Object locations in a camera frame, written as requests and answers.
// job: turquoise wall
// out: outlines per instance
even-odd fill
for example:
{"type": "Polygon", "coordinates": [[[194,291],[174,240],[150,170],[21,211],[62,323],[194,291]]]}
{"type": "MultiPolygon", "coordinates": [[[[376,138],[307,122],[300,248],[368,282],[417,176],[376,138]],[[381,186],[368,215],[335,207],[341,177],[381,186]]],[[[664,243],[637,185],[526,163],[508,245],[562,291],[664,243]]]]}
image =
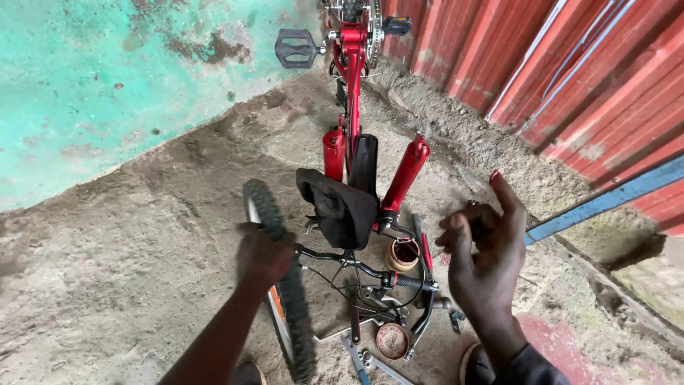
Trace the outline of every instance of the turquoise wall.
{"type": "Polygon", "coordinates": [[[295,75],[274,54],[278,30],[318,32],[318,3],[0,2],[0,211],[98,177],[295,75]]]}

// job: bicycle tire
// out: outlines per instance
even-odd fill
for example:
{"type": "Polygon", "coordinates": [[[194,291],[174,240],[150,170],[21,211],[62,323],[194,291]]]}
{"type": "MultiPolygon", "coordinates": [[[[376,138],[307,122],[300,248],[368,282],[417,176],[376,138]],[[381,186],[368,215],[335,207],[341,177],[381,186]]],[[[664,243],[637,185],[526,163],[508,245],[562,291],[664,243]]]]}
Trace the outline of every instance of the bicycle tire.
{"type": "MultiPolygon", "coordinates": [[[[259,216],[261,229],[274,242],[282,239],[286,232],[284,221],[276,205],[276,200],[266,183],[258,179],[251,179],[243,185],[242,193],[248,220],[250,219],[251,200],[253,203],[251,208],[259,216]]],[[[282,355],[285,358],[292,380],[296,384],[309,385],[316,375],[316,351],[311,319],[308,315],[308,303],[302,284],[302,271],[296,263],[290,266],[290,269],[280,280],[277,291],[285,314],[292,349],[290,356],[285,347],[284,336],[278,329],[277,315],[272,307],[268,306],[282,355]]]]}
{"type": "Polygon", "coordinates": [[[346,0],[344,2],[342,17],[347,23],[356,23],[358,18],[359,0],[346,0]]]}

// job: shoe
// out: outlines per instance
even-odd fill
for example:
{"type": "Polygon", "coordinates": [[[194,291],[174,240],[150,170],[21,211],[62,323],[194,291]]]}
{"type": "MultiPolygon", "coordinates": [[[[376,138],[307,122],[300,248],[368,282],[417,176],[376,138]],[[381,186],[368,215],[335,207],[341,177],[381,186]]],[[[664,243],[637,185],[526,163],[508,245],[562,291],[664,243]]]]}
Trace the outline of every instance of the shoe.
{"type": "Polygon", "coordinates": [[[242,361],[235,367],[230,385],[267,385],[266,377],[254,361],[242,361]]]}
{"type": "Polygon", "coordinates": [[[458,368],[458,379],[461,385],[491,385],[494,382],[494,370],[482,344],[476,343],[466,350],[458,368]]]}

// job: bicycle pedal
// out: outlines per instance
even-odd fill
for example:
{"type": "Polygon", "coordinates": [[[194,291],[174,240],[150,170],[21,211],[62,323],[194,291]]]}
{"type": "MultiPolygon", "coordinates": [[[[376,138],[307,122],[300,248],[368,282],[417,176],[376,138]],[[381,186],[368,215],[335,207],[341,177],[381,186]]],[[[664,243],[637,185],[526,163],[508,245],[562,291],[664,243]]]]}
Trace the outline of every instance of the bicycle pedal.
{"type": "Polygon", "coordinates": [[[319,53],[321,49],[313,42],[311,33],[307,29],[281,29],[278,33],[276,56],[286,69],[309,69],[319,53]],[[292,45],[284,42],[285,39],[304,40],[306,44],[292,45]],[[297,55],[298,60],[288,59],[292,55],[297,55]]]}
{"type": "Polygon", "coordinates": [[[382,31],[386,35],[406,35],[413,24],[411,23],[411,17],[393,17],[389,16],[382,22],[382,31]]]}

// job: red corrugated metal sheet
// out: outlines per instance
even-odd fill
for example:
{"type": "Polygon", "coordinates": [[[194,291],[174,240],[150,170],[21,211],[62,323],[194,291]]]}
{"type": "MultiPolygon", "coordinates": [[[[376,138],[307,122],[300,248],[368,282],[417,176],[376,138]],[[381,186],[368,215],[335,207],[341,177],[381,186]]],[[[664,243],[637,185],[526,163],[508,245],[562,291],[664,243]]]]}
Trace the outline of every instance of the red corrugated metal sheet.
{"type": "MultiPolygon", "coordinates": [[[[684,1],[384,0],[383,52],[610,186],[684,150],[684,1]]],[[[631,204],[684,236],[684,181],[631,204]]]]}

